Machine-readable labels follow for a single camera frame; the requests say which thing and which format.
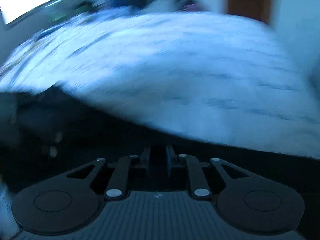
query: pillow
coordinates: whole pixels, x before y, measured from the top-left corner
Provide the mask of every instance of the pillow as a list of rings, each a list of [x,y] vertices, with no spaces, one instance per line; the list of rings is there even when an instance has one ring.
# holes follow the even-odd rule
[[[154,0],[140,11],[142,14],[178,11],[176,0]]]

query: bed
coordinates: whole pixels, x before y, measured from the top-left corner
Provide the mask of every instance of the bed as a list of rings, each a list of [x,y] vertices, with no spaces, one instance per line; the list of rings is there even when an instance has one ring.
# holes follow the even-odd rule
[[[131,8],[78,15],[37,33],[0,71],[2,92],[58,85],[105,113],[183,138],[320,157],[308,79],[267,25],[245,17]]]

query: ribbed surface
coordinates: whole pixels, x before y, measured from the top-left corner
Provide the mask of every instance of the ribbed surface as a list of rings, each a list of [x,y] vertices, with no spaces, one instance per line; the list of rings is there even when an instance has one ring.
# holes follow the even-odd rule
[[[186,192],[132,192],[108,203],[101,215],[82,230],[63,236],[22,232],[16,240],[300,240],[296,232],[254,236],[225,223],[209,202],[191,199]]]

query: circular pad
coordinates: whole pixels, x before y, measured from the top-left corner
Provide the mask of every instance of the circular pad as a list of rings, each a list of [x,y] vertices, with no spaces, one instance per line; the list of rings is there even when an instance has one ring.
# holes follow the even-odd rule
[[[271,191],[254,190],[244,196],[246,205],[256,211],[272,211],[281,205],[281,198]]]
[[[22,190],[12,213],[23,230],[59,235],[86,225],[98,212],[97,195],[81,179],[55,177]]]
[[[275,235],[297,228],[304,201],[293,189],[261,177],[230,180],[217,198],[218,213],[249,233]]]
[[[44,212],[59,212],[68,208],[71,203],[72,197],[59,190],[41,193],[35,199],[35,206]]]

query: white blanket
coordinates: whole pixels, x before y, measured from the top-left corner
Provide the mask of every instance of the white blanket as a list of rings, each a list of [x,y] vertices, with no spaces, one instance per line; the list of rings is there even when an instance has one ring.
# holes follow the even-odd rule
[[[95,108],[167,133],[320,157],[318,102],[258,21],[211,13],[96,19],[31,43],[2,90],[37,93],[60,82]]]

